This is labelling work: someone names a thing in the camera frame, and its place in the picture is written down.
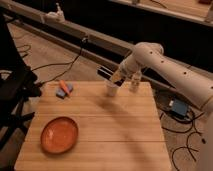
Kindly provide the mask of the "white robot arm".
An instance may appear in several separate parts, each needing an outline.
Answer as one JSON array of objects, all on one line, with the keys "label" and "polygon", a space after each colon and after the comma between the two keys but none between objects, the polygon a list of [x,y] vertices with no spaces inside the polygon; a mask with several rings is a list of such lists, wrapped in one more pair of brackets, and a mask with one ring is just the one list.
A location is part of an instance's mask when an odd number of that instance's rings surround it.
[{"label": "white robot arm", "polygon": [[143,67],[157,72],[176,88],[198,109],[208,115],[202,138],[196,171],[213,171],[213,80],[175,63],[163,55],[164,49],[158,43],[140,42],[125,58],[110,77],[110,81],[120,85]]}]

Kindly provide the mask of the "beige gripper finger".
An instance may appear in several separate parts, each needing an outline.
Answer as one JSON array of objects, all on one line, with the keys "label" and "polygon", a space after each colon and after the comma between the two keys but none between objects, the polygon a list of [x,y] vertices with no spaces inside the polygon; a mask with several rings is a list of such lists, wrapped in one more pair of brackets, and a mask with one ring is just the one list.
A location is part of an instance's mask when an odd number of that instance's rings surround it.
[{"label": "beige gripper finger", "polygon": [[116,70],[110,77],[110,81],[113,83],[119,82],[121,79],[122,79],[122,77],[118,70]]}]

